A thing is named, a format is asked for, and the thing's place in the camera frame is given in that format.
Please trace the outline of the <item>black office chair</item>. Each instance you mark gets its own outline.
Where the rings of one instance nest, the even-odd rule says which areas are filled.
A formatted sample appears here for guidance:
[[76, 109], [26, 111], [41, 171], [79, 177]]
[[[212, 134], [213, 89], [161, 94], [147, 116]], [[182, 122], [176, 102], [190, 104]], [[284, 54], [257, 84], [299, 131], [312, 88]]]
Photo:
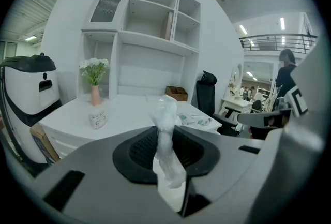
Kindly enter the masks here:
[[227, 113], [221, 116], [215, 113], [215, 84], [217, 78], [203, 70], [203, 75], [200, 80], [196, 82], [196, 95], [198, 102], [198, 109], [218, 121], [222, 126], [217, 129], [221, 135], [238, 137], [240, 132], [237, 131], [237, 121], [231, 120], [230, 116], [233, 112], [240, 113], [231, 107], [225, 107]]

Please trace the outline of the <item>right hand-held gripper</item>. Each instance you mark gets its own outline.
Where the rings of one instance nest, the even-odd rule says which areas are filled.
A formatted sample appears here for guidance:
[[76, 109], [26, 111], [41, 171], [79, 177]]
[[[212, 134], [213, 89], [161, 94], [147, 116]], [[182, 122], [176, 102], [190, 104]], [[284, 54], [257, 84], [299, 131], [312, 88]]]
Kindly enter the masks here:
[[276, 111], [241, 113], [239, 123], [280, 128], [298, 118], [313, 128], [325, 127], [325, 39], [319, 38], [307, 57], [289, 72], [290, 87], [276, 100]]

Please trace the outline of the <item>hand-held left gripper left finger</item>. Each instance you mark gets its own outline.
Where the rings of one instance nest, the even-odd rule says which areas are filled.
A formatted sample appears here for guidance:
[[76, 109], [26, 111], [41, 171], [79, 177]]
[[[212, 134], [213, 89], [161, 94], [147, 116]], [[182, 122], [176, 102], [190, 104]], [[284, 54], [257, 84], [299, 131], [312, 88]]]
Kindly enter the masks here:
[[157, 190], [157, 128], [87, 143], [33, 182], [42, 200], [71, 218], [178, 218]]

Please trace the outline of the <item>white wet wipes pack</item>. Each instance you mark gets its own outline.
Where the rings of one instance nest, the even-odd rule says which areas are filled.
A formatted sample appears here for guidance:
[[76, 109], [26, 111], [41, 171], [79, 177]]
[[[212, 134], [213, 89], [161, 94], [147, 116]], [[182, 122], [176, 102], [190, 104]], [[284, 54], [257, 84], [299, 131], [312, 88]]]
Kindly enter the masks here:
[[212, 119], [209, 116], [198, 112], [184, 112], [179, 113], [178, 117], [183, 125], [191, 125], [191, 126], [206, 126], [208, 125]]

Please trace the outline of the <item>small clear packet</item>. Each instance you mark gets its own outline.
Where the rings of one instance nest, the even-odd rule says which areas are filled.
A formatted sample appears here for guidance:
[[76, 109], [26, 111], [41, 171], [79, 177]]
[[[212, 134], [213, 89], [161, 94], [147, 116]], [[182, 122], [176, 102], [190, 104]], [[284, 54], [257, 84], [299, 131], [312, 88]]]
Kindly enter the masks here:
[[88, 120], [92, 129], [99, 129], [107, 122], [107, 114], [104, 110], [94, 111], [88, 114]]

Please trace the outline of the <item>black metal railing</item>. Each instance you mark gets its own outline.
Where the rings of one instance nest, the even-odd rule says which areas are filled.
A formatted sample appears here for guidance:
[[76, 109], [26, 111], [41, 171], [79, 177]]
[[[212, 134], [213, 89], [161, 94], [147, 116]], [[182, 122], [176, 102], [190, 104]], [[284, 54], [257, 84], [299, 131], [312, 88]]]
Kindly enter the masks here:
[[318, 36], [304, 34], [264, 34], [241, 37], [239, 41], [245, 52], [282, 51], [307, 54], [315, 46]]

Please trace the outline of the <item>white and black robot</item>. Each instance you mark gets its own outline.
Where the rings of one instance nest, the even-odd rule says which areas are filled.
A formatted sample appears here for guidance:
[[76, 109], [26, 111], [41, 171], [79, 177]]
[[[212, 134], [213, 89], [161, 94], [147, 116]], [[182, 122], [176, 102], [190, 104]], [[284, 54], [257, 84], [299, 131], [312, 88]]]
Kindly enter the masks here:
[[16, 56], [0, 63], [0, 109], [24, 160], [47, 163], [30, 129], [61, 106], [56, 66], [48, 56]]

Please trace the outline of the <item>white desk with hutch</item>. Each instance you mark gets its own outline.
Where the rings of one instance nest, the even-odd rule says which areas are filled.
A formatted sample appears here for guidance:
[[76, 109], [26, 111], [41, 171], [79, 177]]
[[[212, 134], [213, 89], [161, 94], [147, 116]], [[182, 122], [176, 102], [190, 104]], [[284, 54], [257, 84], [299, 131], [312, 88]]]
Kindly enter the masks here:
[[[57, 66], [64, 104], [41, 121], [60, 158], [82, 145], [152, 125], [149, 112], [166, 86], [182, 87], [190, 108], [198, 64], [205, 53], [212, 0], [59, 0], [47, 24], [43, 47]], [[160, 37], [173, 12], [170, 40]], [[107, 59], [99, 83], [101, 104], [91, 103], [91, 85], [80, 62]], [[92, 129], [88, 114], [104, 110], [107, 122]]]

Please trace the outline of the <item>brown book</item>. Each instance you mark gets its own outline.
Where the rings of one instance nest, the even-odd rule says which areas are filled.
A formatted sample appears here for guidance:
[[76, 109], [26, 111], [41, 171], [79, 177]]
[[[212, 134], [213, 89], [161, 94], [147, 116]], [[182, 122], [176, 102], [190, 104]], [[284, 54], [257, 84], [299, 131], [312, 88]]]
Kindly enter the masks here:
[[160, 35], [161, 38], [165, 40], [170, 40], [172, 23], [173, 23], [173, 12], [168, 12], [162, 23], [161, 35]]

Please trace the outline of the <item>white flower bunch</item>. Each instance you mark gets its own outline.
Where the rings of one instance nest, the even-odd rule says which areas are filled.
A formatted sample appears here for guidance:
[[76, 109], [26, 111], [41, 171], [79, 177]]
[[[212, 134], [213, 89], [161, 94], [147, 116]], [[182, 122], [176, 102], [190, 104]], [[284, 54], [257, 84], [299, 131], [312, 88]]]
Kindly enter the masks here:
[[81, 75], [91, 86], [98, 86], [105, 72], [110, 68], [109, 61], [105, 58], [95, 57], [84, 60], [79, 64]]

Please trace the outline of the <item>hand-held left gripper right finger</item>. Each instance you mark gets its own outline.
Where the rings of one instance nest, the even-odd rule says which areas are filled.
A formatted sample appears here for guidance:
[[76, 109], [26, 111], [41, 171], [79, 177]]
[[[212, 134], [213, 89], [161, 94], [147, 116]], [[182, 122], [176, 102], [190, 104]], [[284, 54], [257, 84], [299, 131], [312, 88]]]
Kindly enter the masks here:
[[257, 154], [244, 140], [186, 129], [215, 146], [211, 171], [187, 181], [180, 224], [291, 224], [313, 219], [314, 177], [325, 154], [326, 113], [309, 111], [270, 132]]

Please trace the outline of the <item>cardboard box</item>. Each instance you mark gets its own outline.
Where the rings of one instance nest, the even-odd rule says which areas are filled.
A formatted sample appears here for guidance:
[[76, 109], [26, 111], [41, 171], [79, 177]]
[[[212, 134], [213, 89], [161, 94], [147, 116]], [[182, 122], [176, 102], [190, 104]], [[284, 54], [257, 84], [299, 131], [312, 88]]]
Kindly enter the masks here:
[[44, 155], [47, 164], [51, 165], [60, 160], [59, 155], [50, 143], [46, 133], [44, 132], [42, 126], [36, 123], [30, 128], [30, 133], [37, 144], [38, 148]]

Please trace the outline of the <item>pink vase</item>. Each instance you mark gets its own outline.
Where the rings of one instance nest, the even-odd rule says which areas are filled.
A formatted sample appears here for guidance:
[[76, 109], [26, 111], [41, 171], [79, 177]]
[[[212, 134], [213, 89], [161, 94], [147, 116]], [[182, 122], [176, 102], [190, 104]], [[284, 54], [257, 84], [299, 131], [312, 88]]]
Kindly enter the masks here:
[[101, 104], [99, 86], [92, 85], [91, 86], [91, 103], [93, 106], [97, 106]]

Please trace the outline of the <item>brown wooden organizer box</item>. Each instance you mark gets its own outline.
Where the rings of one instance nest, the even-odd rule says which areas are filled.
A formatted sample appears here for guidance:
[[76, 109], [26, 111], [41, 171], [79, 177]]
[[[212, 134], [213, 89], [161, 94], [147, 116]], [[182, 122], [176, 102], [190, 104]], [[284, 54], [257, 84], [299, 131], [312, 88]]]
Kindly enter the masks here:
[[182, 87], [166, 86], [165, 94], [176, 99], [177, 101], [187, 101], [188, 94]]

